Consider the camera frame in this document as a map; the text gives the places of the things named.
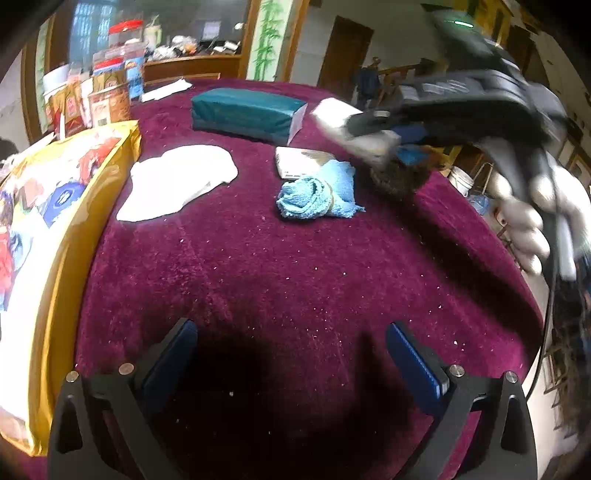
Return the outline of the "white gloved right hand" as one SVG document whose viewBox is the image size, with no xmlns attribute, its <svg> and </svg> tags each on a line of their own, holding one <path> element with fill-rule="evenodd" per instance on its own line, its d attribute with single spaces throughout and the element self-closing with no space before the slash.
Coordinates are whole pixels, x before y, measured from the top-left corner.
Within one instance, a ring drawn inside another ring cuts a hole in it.
<svg viewBox="0 0 591 480">
<path fill-rule="evenodd" d="M 520 266 L 540 275 L 542 262 L 549 258 L 551 246 L 543 234 L 543 219 L 538 209 L 552 213 L 556 207 L 568 220 L 572 233 L 574 258 L 590 253 L 590 198 L 584 186 L 561 166 L 553 168 L 552 179 L 539 176 L 533 180 L 532 205 L 518 200 L 506 178 L 495 172 L 489 187 L 500 202 L 513 250 Z"/>
</svg>

